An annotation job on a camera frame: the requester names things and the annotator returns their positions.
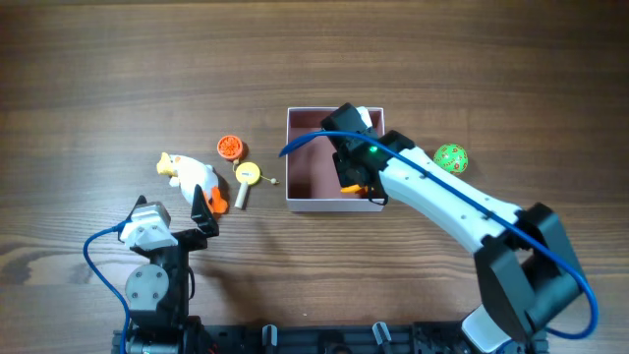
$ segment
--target duck figurine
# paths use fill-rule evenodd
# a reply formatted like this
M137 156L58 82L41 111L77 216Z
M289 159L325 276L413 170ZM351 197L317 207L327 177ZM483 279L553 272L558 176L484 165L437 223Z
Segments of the duck figurine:
M212 213L222 214L227 211L227 202L221 198L218 189L218 176L211 165L190 157L163 152L157 162L157 173L169 176L170 186L179 187L190 205L195 197L195 186L200 185L205 203Z

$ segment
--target orange object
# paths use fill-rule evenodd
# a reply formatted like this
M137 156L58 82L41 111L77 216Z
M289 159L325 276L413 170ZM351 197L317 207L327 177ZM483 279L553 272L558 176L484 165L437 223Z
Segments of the orange object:
M227 211L227 201L220 197L218 187L212 187L212 206L216 213L225 213Z
M205 204L211 213L222 214L227 211L227 201L220 197L220 190L218 187L212 187L212 198L209 200L209 195L206 191L203 191L203 195L205 196Z
M224 136L218 141L216 149L221 157L233 161L243 156L243 141L236 136Z
M341 188L341 193L366 193L367 186L361 187L359 185L353 185L349 187Z

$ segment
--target black metal base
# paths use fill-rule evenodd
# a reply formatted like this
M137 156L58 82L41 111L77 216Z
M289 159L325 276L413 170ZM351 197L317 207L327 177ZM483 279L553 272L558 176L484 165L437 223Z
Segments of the black metal base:
M460 332L460 323L414 323L390 325L391 354L475 354ZM262 346L261 329L237 325L207 325L220 354L268 354ZM325 350L321 338L330 332L340 332L351 354L381 354L371 326L286 327L277 330L277 348L273 354L333 354ZM510 343L497 354L545 354L548 345L544 332L528 345Z
M460 328L461 324L458 322L391 325L388 327L391 335L388 354L479 354L474 346L465 340ZM150 341L150 353L384 354L383 349L375 341L372 327L368 325L281 327L277 330L276 347L262 345L261 328L247 328L243 325L207 325L205 331L196 331L190 335L196 339L189 337L184 341L191 341L190 344L197 345L182 345L177 342L168 344L166 342L169 340L164 342L164 338L155 336ZM134 337L132 334L132 342L137 342ZM120 331L114 331L112 354L119 353L119 343ZM132 353L144 353L146 347L142 349L134 345L133 349L130 349ZM545 332L536 334L535 340L530 343L512 342L493 352L493 354L547 353Z

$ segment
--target toy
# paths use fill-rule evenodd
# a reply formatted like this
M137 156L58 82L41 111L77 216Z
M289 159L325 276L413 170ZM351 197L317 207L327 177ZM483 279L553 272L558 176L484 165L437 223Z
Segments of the toy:
M463 147L456 144L441 146L434 153L432 160L453 175L459 175L468 168L468 154Z
M227 202L221 198L218 189L218 176L211 165L182 155L169 155L163 152L157 162L157 173L169 176L170 186L179 187L190 205L195 197L195 186L200 185L211 212L221 214L227 211Z
M236 136L224 136L218 141L218 145L216 146L218 150L218 154L221 157L225 158L228 161L234 161L236 159L243 157L243 151L245 149L245 145L240 138Z
M249 186L257 183L260 178L263 178L274 185L278 184L279 182L275 178L269 179L262 176L261 172L259 171L259 167L257 167L257 165L253 162L245 162L240 165L239 163L240 161L238 159L235 159L234 166L232 167L234 173L236 173L236 179L238 180L238 182L240 182L240 189L238 190L238 197L236 197L234 207L243 208Z

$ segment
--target yellow disc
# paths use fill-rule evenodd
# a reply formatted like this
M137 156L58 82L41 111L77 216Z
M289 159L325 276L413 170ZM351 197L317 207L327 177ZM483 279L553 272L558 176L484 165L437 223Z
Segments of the yellow disc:
M250 186L259 181L259 167L253 162L245 162L236 168L236 179L238 182L247 182Z

